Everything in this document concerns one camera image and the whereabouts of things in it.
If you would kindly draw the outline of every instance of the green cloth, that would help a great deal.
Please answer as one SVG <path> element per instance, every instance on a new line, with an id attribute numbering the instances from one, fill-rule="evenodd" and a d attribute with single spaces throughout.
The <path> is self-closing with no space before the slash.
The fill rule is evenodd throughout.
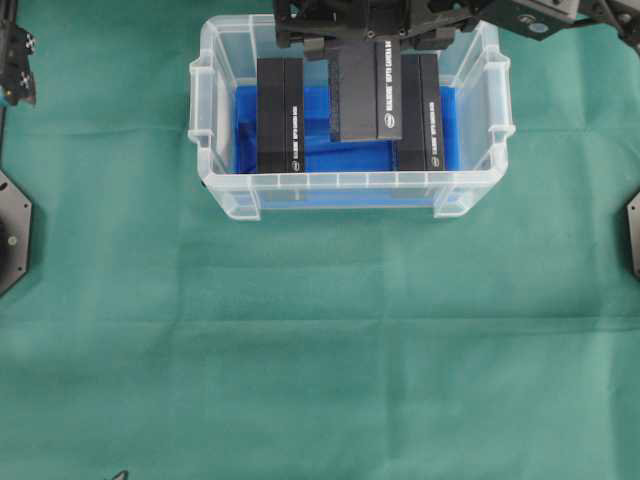
<path id="1" fill-rule="evenodd" d="M 461 219 L 228 219 L 187 65 L 270 0 L 21 2 L 34 201 L 0 300 L 0 478 L 638 479 L 640 62 L 613 29 L 501 34 L 518 132 Z"/>

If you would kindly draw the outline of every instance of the black box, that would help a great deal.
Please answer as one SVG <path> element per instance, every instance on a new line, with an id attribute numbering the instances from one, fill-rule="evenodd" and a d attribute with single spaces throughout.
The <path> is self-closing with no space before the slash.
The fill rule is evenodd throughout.
<path id="1" fill-rule="evenodd" d="M 302 60 L 284 61 L 285 168 L 304 172 L 304 78 Z"/>
<path id="2" fill-rule="evenodd" d="M 438 57 L 402 56 L 403 138 L 394 142 L 399 171 L 444 170 Z"/>
<path id="3" fill-rule="evenodd" d="M 433 54 L 420 55 L 420 69 L 427 170 L 444 170 L 444 134 L 442 132 L 442 99 L 440 98 L 438 56 Z"/>
<path id="4" fill-rule="evenodd" d="M 397 41 L 328 42 L 331 140 L 402 138 Z"/>
<path id="5" fill-rule="evenodd" d="M 402 138 L 402 62 L 400 45 L 376 43 L 378 140 Z"/>
<path id="6" fill-rule="evenodd" d="M 302 59 L 259 58 L 258 173 L 304 172 Z"/>

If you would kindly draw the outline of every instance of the clear plastic bin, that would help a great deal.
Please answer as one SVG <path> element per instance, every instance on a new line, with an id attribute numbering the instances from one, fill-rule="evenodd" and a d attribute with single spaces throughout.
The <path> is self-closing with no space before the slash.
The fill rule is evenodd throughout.
<path id="1" fill-rule="evenodd" d="M 511 118 L 509 58 L 497 29 L 480 23 L 458 33 L 440 53 L 440 82 L 454 87 L 459 171 L 233 174 L 234 99 L 256 84 L 256 58 L 302 57 L 300 45 L 276 46 L 271 15 L 219 16 L 203 27 L 200 58 L 190 66 L 189 138 L 197 144 L 198 173 L 236 220 L 260 220 L 261 210 L 429 207 L 435 217 L 464 215 L 507 170 Z M 305 63 L 305 86 L 326 86 L 325 61 Z"/>

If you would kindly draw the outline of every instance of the blue foam insert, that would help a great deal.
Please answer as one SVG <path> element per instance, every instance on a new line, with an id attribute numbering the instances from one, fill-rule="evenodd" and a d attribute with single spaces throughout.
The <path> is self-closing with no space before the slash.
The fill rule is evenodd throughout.
<path id="1" fill-rule="evenodd" d="M 445 162 L 447 170 L 458 169 L 458 134 L 455 90 L 441 88 Z M 255 173 L 256 96 L 254 86 L 236 90 L 235 173 Z M 388 141 L 332 142 L 329 137 L 329 89 L 304 89 L 305 171 L 314 172 L 386 172 L 393 170 L 393 148 Z"/>

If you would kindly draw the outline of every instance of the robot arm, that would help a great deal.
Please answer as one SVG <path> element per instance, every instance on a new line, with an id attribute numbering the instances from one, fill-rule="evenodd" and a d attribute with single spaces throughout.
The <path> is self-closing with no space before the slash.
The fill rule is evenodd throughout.
<path id="1" fill-rule="evenodd" d="M 278 45 L 302 42 L 310 58 L 333 39 L 441 50 L 480 20 L 536 40 L 605 23 L 640 54 L 640 0 L 273 0 L 273 9 Z"/>

